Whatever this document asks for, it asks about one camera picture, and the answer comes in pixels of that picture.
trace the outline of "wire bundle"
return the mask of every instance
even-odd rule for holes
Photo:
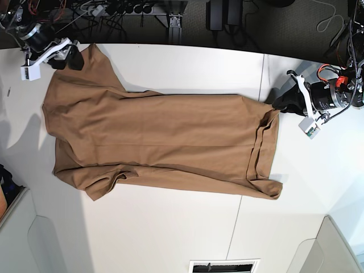
[[[332,65],[330,65],[330,64],[323,64],[323,65],[322,65],[322,66],[320,66],[320,67],[319,67],[319,69],[317,70],[316,76],[317,76],[317,78],[319,78],[319,79],[320,79],[320,81],[322,81],[322,82],[323,82],[323,83],[325,83],[325,84],[328,84],[329,82],[328,82],[325,78],[322,78],[322,77],[320,76],[320,73],[321,73],[322,71],[324,71],[324,70],[326,70],[326,71],[331,71],[331,72],[335,73],[336,75],[339,75],[339,74],[340,74],[339,69],[337,69],[337,68],[333,67],[333,66],[332,66]]]
[[[262,50],[256,43],[256,41],[247,33],[247,17],[249,15],[253,15],[259,12],[259,6],[254,2],[254,0],[243,0],[243,2],[250,2],[255,6],[255,11],[251,13],[247,13],[244,16],[244,23],[241,22],[239,26],[227,26],[224,25],[224,31],[230,36],[231,41],[233,42],[235,48],[243,48],[246,46],[248,40],[252,42],[254,47],[258,50],[258,52],[262,53]],[[241,34],[242,42],[237,42],[237,35]],[[215,43],[217,44],[217,33],[213,32]]]
[[[29,0],[29,3],[28,3],[28,11],[30,12],[31,15],[36,15],[37,13],[37,8],[38,8],[38,4],[39,4],[40,0],[38,0],[38,3],[36,5],[36,7],[33,6],[33,1],[32,0]]]
[[[349,21],[349,47],[350,47],[350,55],[351,55],[351,64],[355,69],[355,84],[354,84],[354,90],[353,90],[353,94],[351,95],[351,99],[349,104],[347,105],[347,107],[345,107],[344,109],[342,109],[339,113],[333,115],[332,117],[329,117],[328,119],[325,120],[325,123],[327,123],[328,121],[330,121],[331,119],[333,119],[334,117],[337,117],[338,115],[342,114],[343,112],[347,111],[347,109],[349,107],[351,107],[353,101],[354,101],[354,97],[355,94],[357,92],[358,89],[358,79],[360,78],[361,75],[359,75],[358,71],[358,63],[357,63],[357,58],[355,56],[355,49],[354,49],[354,44],[353,44],[353,20],[350,19]]]
[[[58,21],[62,16],[63,16],[63,14],[64,14],[64,10],[65,10],[65,8],[66,8],[66,3],[67,3],[67,0],[62,0],[62,2],[61,2],[61,5],[60,5],[60,11],[59,11],[59,13],[58,13],[58,16],[56,17],[56,19],[54,19],[53,20],[53,22],[56,22],[56,21]]]
[[[111,34],[114,31],[118,31],[119,32],[119,39],[120,41],[123,40],[123,36],[124,36],[124,40],[127,40],[127,33],[125,31],[125,29],[122,26],[122,20],[123,20],[123,16],[125,15],[125,12],[123,14],[119,14],[119,13],[115,13],[113,15],[103,15],[100,16],[98,18],[98,20],[96,19],[96,17],[94,17],[92,15],[92,11],[96,9],[96,7],[98,5],[104,5],[106,3],[106,1],[104,0],[91,0],[91,1],[74,1],[73,5],[70,7],[73,15],[72,15],[72,20],[71,22],[69,22],[66,26],[64,26],[63,28],[61,28],[60,30],[58,30],[58,32],[60,32],[61,30],[65,29],[66,27],[68,27],[70,24],[72,24],[72,26],[75,28],[76,31],[74,32],[78,32],[82,37],[83,37],[83,42],[88,42],[89,38],[92,36],[92,33],[94,32],[94,30],[98,30],[98,32],[101,32],[103,26],[106,26],[109,28],[109,30],[106,33],[106,41],[109,40]],[[79,19],[83,19],[88,21],[88,26],[87,27],[83,27],[80,28],[79,24],[77,24],[77,21]]]

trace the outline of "white cable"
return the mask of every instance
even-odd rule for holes
[[[39,3],[40,3],[40,0],[38,0],[38,3],[36,4],[35,10],[38,9]]]
[[[56,32],[56,34],[57,34],[58,32],[60,32],[61,30],[64,30],[66,27],[68,27],[70,24],[72,24],[72,23],[73,23],[74,21],[76,21],[78,18],[80,18],[80,17],[84,16],[86,13],[88,13],[89,11],[93,11],[93,10],[95,10],[95,9],[85,11],[85,12],[84,12],[84,13],[82,13],[80,16],[78,16],[75,20],[72,20],[72,21],[71,21],[71,22],[69,22],[67,25],[65,25],[63,28],[61,28],[60,30],[58,30],[58,31]]]
[[[334,38],[331,40],[331,42],[330,42],[330,46],[332,46],[332,44],[333,44],[333,43],[337,40],[337,38],[340,36],[341,32],[342,32],[342,31],[344,30],[344,28],[345,28],[344,18],[343,18],[340,14],[336,14],[336,8],[335,8],[335,6],[334,6],[334,5],[329,4],[329,3],[326,3],[326,2],[321,2],[321,1],[318,1],[318,0],[311,0],[311,1],[314,1],[314,2],[319,3],[319,4],[323,4],[323,5],[330,6],[330,7],[332,7],[332,8],[334,9],[334,13],[333,13],[333,15],[332,15],[332,16],[330,16],[330,17],[329,17],[329,18],[327,18],[327,19],[322,20],[320,23],[318,23],[318,24],[317,24],[317,26],[316,26],[316,30],[317,30],[317,32],[319,32],[319,33],[325,32],[325,31],[328,29],[328,27],[329,27],[329,25],[330,25],[331,21],[332,21],[335,17],[337,17],[337,18],[340,18],[340,19],[341,19],[341,28],[340,28],[340,30],[338,31],[338,33],[335,35],[335,37],[334,37]],[[326,23],[326,26],[325,26],[323,29],[321,29],[321,30],[320,30],[320,27],[321,27],[323,24],[325,24],[325,23]]]
[[[87,13],[89,12],[88,10],[84,10],[84,6],[86,6],[87,4],[90,4],[92,2],[92,0],[91,1],[87,1],[87,2],[85,2],[85,3],[83,3],[81,6],[80,6],[80,10],[82,10],[82,11],[86,11]]]

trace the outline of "black cable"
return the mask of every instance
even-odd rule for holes
[[[253,46],[257,49],[258,52],[262,53],[261,48],[258,46],[258,43],[247,33],[246,31],[246,24],[247,24],[247,16],[256,14],[259,12],[259,6],[254,2],[254,0],[243,0],[243,2],[251,2],[254,4],[254,6],[257,8],[252,13],[247,13],[244,16],[244,24],[241,22],[241,24],[236,28],[234,26],[229,26],[229,30],[227,30],[227,26],[224,26],[224,31],[230,36],[231,41],[233,42],[234,46],[236,48],[243,48],[246,46],[247,41],[250,40]],[[243,39],[243,42],[239,43],[236,41],[236,35],[241,33],[241,37]]]
[[[118,14],[116,13],[116,14],[114,14],[107,22],[106,22],[106,24],[109,26],[109,31],[107,32],[107,34],[106,34],[106,38],[105,38],[105,40],[106,41],[108,41],[109,40],[109,38],[110,38],[110,36],[111,36],[111,34],[114,32],[114,30],[119,30],[119,29],[117,29],[116,28],[116,26],[118,25],[118,21],[117,20],[115,20],[116,19],[116,16],[117,16]]]
[[[102,30],[102,25],[104,24],[104,18],[102,16],[100,16],[100,19],[98,20],[98,24],[100,25],[100,30],[99,32],[101,32]]]
[[[106,25],[108,26],[108,27],[111,27],[111,28],[113,28],[113,29],[115,29],[115,30],[120,30],[120,28],[122,28],[123,29],[123,27],[122,27],[122,25],[119,23],[119,21],[120,20],[122,20],[122,18],[123,18],[123,16],[125,15],[125,13],[124,14],[122,14],[121,15],[121,17],[119,18],[119,20],[115,20],[114,18],[110,18],[110,19],[105,19],[107,22],[106,22]]]
[[[120,22],[120,30],[119,30],[119,39],[120,42],[122,41],[122,33],[124,33],[125,36],[125,41],[127,41],[127,33],[125,31],[125,29],[123,28],[123,18],[124,18],[125,13],[123,14],[123,16],[121,16],[121,22]]]
[[[20,8],[22,7],[22,5],[25,3],[26,0],[22,0],[20,3],[19,3],[19,7],[16,9],[13,17],[11,18],[10,20],[10,23],[7,25],[7,27],[5,28],[5,32],[7,33],[8,30],[10,29],[11,25],[14,23],[15,21],[15,17],[16,17],[16,14],[18,13],[18,11],[20,10]]]
[[[75,14],[78,15],[78,16],[80,16],[80,14],[76,11],[77,7],[76,7],[76,9],[74,7],[71,7],[70,9],[73,11],[73,14],[72,14],[72,19],[73,20],[75,19]],[[79,32],[82,35],[82,37],[84,39],[83,42],[88,42],[88,40],[89,40],[89,38],[90,38],[90,36],[92,34],[93,28],[98,25],[98,22],[96,20],[94,20],[93,18],[90,18],[90,17],[93,17],[94,18],[94,16],[81,16],[80,17],[80,18],[85,19],[85,20],[88,21],[88,26],[87,27],[84,27],[84,28],[79,28],[79,26],[76,23],[77,21],[74,21],[73,22],[73,25],[77,29],[77,32]],[[89,30],[89,37],[88,38],[83,33],[83,31],[85,31],[85,30]]]
[[[333,119],[334,117],[342,114],[343,112],[347,111],[347,109],[351,106],[351,104],[354,101],[354,97],[355,94],[357,92],[358,89],[358,78],[360,77],[360,75],[358,75],[358,63],[357,63],[357,58],[355,56],[355,49],[354,49],[354,45],[353,45],[353,29],[352,29],[352,22],[353,20],[350,19],[349,21],[349,46],[350,46],[350,50],[351,50],[351,57],[353,58],[353,65],[355,68],[355,85],[354,85],[354,91],[353,91],[353,95],[350,99],[349,104],[347,105],[347,107],[345,107],[343,110],[341,110],[339,113],[333,115],[332,117],[329,117],[324,123],[329,122],[331,119]]]
[[[322,69],[322,71],[324,71],[324,70],[331,71],[331,72],[333,72],[333,73],[335,73],[335,74],[339,75],[339,73],[338,73],[336,70],[332,69],[332,68],[324,67],[324,68]]]

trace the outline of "white panel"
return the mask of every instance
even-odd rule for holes
[[[350,246],[330,217],[325,217],[301,273],[363,273]]]
[[[39,273],[27,238],[35,216],[32,196],[27,191],[0,228],[1,272]]]
[[[304,240],[297,248],[287,273],[299,273],[316,239]]]
[[[259,258],[258,273],[287,272],[299,245],[316,237],[324,218],[321,214],[264,214],[249,210],[240,208],[227,258]]]

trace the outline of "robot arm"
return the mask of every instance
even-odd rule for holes
[[[362,91],[364,83],[361,76],[355,78],[355,71],[351,67],[338,70],[337,78],[313,84],[305,82],[304,77],[294,71],[287,71],[287,74],[296,81],[296,85],[277,98],[272,106],[282,113],[304,116],[299,127],[311,139],[320,132],[323,124],[337,115],[331,116],[331,109],[342,108],[339,112],[342,113],[350,106],[355,108],[364,106]],[[354,92],[355,82],[357,82],[357,92]]]
[[[0,26],[14,37],[25,55],[25,65],[20,68],[22,80],[40,78],[41,63],[54,69],[68,65],[70,69],[82,70],[84,60],[77,48],[78,41],[58,36],[52,22],[31,12],[29,1],[0,0]]]

